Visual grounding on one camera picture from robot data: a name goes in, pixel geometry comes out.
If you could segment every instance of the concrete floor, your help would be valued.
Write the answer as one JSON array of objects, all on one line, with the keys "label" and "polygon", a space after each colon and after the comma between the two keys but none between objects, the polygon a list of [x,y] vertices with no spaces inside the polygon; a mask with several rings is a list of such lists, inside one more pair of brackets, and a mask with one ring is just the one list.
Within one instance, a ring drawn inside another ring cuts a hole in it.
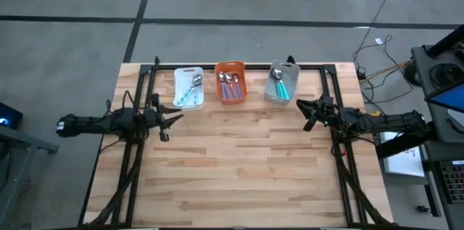
[{"label": "concrete floor", "polygon": [[[149,0],[144,16],[161,18],[372,22],[383,0]],[[464,0],[386,0],[377,22],[460,24]],[[140,0],[0,0],[0,15],[135,17]],[[33,188],[21,196],[17,221],[35,229],[75,226],[91,177],[99,136],[61,139],[55,123],[68,113],[101,115],[112,98],[132,24],[0,22],[0,102],[24,112],[21,130],[61,144],[59,153],[40,153],[30,171]],[[349,62],[365,36],[362,28],[298,28],[143,24],[131,62],[269,62],[294,55],[300,62]],[[432,44],[450,30],[372,29],[365,45],[393,35],[395,60],[410,48]],[[373,73],[392,63],[383,47],[360,53]],[[376,100],[407,91],[400,74],[376,89]],[[430,115],[420,89],[381,104],[390,113],[416,109]],[[387,175],[394,219],[404,226],[447,229],[443,218],[415,212],[427,205],[422,186]]]}]

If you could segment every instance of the butcher block tabletop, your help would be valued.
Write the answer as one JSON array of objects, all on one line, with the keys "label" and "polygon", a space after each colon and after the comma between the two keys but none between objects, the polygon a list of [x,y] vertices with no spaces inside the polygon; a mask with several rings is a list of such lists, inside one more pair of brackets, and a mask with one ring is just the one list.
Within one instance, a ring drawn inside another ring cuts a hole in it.
[{"label": "butcher block tabletop", "polygon": [[[333,64],[344,106],[365,110],[354,65]],[[122,64],[112,109],[121,107],[126,90],[135,94],[139,68],[140,64]],[[267,70],[246,70],[245,75],[246,102],[223,105],[216,97],[214,71],[205,70],[204,109],[184,112],[167,131],[169,142],[160,141],[158,129],[152,129],[144,147],[133,226],[347,225],[329,128],[317,123],[311,132],[304,132],[305,119],[295,104],[296,99],[319,98],[323,91],[320,73],[301,70],[297,95],[286,106],[264,100]],[[173,106],[172,70],[157,71],[154,93],[165,106]],[[116,140],[116,136],[105,136],[101,147]],[[115,193],[124,146],[120,142],[99,155],[84,222],[93,220]],[[392,221],[375,147],[357,141],[353,149],[362,190],[382,216]],[[351,190],[350,199],[357,219]]]}]

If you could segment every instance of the utensil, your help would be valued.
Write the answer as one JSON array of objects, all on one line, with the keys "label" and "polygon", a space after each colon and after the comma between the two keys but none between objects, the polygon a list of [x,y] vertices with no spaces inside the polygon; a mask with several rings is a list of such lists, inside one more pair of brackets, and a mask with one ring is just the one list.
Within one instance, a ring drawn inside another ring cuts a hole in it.
[{"label": "utensil", "polygon": [[290,99],[289,93],[282,81],[282,70],[274,68],[272,70],[272,76],[275,78],[275,85],[277,86],[277,96],[283,99]]},{"label": "utensil", "polygon": [[227,81],[227,83],[229,83],[229,86],[231,87],[231,91],[232,91],[233,98],[234,98],[234,99],[237,99],[237,98],[238,98],[237,92],[236,92],[235,89],[233,88],[233,85],[232,85],[232,75],[231,75],[230,73],[226,73],[226,74],[225,74],[225,81]]},{"label": "utensil", "polygon": [[203,76],[198,74],[195,75],[194,78],[192,79],[192,86],[188,89],[188,91],[179,99],[178,105],[183,106],[191,93],[193,91],[196,91],[196,89],[203,83]]},{"label": "utensil", "polygon": [[243,96],[241,95],[241,89],[240,89],[240,84],[239,84],[239,76],[237,74],[232,75],[233,81],[235,81],[236,87],[237,87],[237,92],[239,93],[239,98],[241,99]]},{"label": "utensil", "polygon": [[229,90],[227,89],[227,87],[225,86],[225,75],[224,75],[224,72],[219,72],[217,74],[217,76],[219,77],[219,81],[220,81],[220,89],[221,89],[221,97],[223,99],[230,99],[231,98],[231,95],[229,94]]}]

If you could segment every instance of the black metal frame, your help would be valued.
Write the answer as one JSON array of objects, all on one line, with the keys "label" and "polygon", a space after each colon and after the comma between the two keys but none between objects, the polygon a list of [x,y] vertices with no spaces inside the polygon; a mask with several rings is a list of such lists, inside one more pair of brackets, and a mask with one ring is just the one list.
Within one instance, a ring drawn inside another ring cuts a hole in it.
[{"label": "black metal frame", "polygon": [[[149,88],[148,88],[145,107],[149,106],[149,95],[151,95],[151,93],[152,93],[153,84],[154,84],[154,77],[156,75],[157,70],[174,70],[174,69],[179,68],[179,67],[193,67],[193,66],[195,66],[195,67],[200,66],[204,70],[214,70],[214,67],[215,67],[214,64],[198,64],[198,65],[195,65],[195,64],[167,64],[167,65],[158,65],[157,67],[156,67],[156,65],[142,65],[141,68],[140,68],[139,77],[138,77],[136,96],[135,96],[135,99],[134,99],[134,102],[135,102],[134,109],[135,110],[138,109],[140,98],[141,98],[141,90],[142,90],[142,86],[143,86],[143,82],[144,82],[144,77],[145,77],[145,75],[147,73],[150,73],[150,84],[149,84]],[[340,86],[339,86],[339,81],[338,81],[338,76],[337,76],[337,73],[336,73],[336,66],[335,65],[305,65],[305,64],[301,64],[299,66],[300,66],[300,68],[302,70],[317,70],[317,71],[319,71],[321,82],[322,82],[322,87],[323,87],[323,93],[327,94],[327,95],[330,94],[330,89],[329,89],[328,79],[327,79],[327,75],[329,74],[331,76],[331,79],[332,79],[332,83],[333,83],[333,87],[334,87],[333,90],[334,90],[334,93],[335,93],[334,96],[335,96],[336,102],[337,102],[338,106],[343,107],[343,101],[342,101],[342,98],[341,98],[341,91],[340,91]],[[250,64],[250,65],[246,65],[245,68],[247,70],[269,70],[270,64]],[[341,150],[339,148],[338,141],[335,140],[335,138],[336,137],[332,134],[332,143],[334,145],[335,154],[340,155]],[[356,165],[355,165],[355,156],[354,156],[354,153],[353,153],[353,150],[352,150],[352,145],[351,145],[350,142],[342,142],[342,143],[344,143],[344,145],[346,146],[349,172],[352,175],[352,178],[355,181],[355,183],[357,185],[359,185],[359,178],[358,178],[358,175],[357,175],[357,169],[356,169]],[[136,192],[137,192],[137,181],[138,181],[137,178],[138,178],[138,174],[139,174],[139,171],[140,171],[143,148],[144,148],[143,144],[137,144],[136,158],[134,160],[134,165],[133,166],[137,165],[138,169],[136,169],[136,174],[135,174],[135,176],[133,177],[133,180],[132,180],[132,186],[130,188],[130,194],[129,194],[128,209],[127,209],[127,213],[125,215],[125,221],[122,222],[122,223],[119,222],[119,217],[120,217],[120,202],[119,202],[117,208],[115,208],[114,211],[113,211],[113,217],[112,217],[112,220],[111,220],[111,224],[91,226],[92,229],[111,229],[112,227],[116,229],[116,228],[122,228],[122,227],[123,228],[130,228],[131,227],[132,218],[133,218],[133,209],[134,209],[134,205],[135,205]],[[130,154],[131,149],[132,149],[132,144],[127,143],[126,146],[125,146],[125,151],[124,151],[124,155],[123,155],[123,163],[121,165],[120,183],[118,184],[118,188],[117,188],[118,191],[121,190],[121,180],[122,180],[122,178],[125,178],[125,176],[127,175],[128,162],[129,162],[129,159],[130,159],[129,157],[131,155]],[[99,157],[97,157],[96,163],[94,165],[93,175],[95,174],[96,164],[98,163],[98,158]],[[376,226],[376,225],[368,224],[365,209],[364,209],[363,205],[361,204],[360,200],[357,197],[355,197],[355,199],[356,199],[356,202],[357,202],[357,209],[358,209],[358,213],[359,213],[360,223],[355,223],[353,221],[353,214],[352,214],[352,209],[351,209],[350,200],[349,200],[347,182],[346,182],[345,178],[341,175],[341,171],[339,170],[338,167],[337,167],[337,171],[338,171],[338,177],[339,177],[341,199],[343,201],[344,214],[345,214],[345,218],[347,220],[347,226],[348,227],[350,227],[350,228],[355,227],[356,228],[356,227],[359,227],[359,226],[363,226],[364,229],[403,229],[403,228],[398,227],[398,226]],[[84,218],[84,215],[85,215],[85,212],[86,212],[88,199],[90,197],[92,184],[93,184],[93,178],[91,179],[91,182],[90,182],[90,184],[88,186],[86,200],[84,201],[84,204],[83,204],[83,209],[82,209],[82,212],[81,212],[81,215],[80,215],[80,220],[79,220],[77,229],[79,229],[79,228],[88,228],[89,227],[88,225],[83,224],[83,218]]]}]

